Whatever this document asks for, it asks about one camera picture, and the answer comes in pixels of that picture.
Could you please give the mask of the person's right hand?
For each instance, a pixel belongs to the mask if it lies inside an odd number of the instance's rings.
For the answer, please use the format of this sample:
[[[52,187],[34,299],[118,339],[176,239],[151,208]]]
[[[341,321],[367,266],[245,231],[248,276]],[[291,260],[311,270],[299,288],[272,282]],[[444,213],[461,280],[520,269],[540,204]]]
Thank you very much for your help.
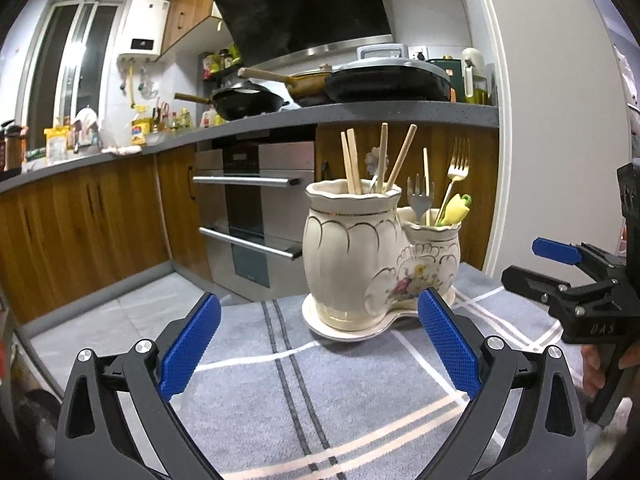
[[[582,388],[592,398],[604,387],[605,374],[597,346],[585,344],[580,349],[582,354]],[[639,341],[635,341],[618,361],[618,368],[638,366],[640,362]]]

